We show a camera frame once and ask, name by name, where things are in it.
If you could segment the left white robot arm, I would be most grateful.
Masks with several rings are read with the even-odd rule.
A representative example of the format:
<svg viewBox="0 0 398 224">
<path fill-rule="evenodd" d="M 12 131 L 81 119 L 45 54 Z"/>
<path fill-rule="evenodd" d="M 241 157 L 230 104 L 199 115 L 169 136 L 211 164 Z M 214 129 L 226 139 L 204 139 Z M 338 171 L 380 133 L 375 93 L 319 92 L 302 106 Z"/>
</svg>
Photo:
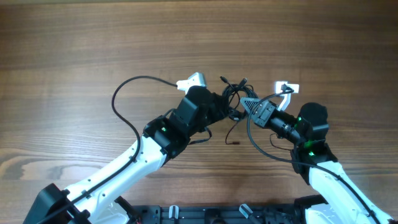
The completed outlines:
<svg viewBox="0 0 398 224">
<path fill-rule="evenodd" d="M 34 200 L 24 223 L 98 223 L 117 219 L 105 211 L 138 180 L 159 170 L 192 143 L 195 133 L 227 117 L 229 98 L 202 86 L 186 90 L 176 108 L 150 121 L 142 136 L 93 175 L 59 189 L 50 184 Z"/>
</svg>

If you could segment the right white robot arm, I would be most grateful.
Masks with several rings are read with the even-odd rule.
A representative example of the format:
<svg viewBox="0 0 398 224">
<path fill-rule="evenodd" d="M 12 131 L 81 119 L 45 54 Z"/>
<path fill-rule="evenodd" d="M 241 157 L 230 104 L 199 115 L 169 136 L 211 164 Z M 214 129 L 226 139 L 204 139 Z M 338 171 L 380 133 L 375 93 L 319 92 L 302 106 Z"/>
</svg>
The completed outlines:
<svg viewBox="0 0 398 224">
<path fill-rule="evenodd" d="M 306 103 L 294 117 L 268 99 L 245 97 L 240 102 L 248 125 L 270 129 L 294 145 L 288 162 L 318 192 L 300 203 L 305 223 L 396 223 L 358 189 L 331 152 L 324 106 Z"/>
</svg>

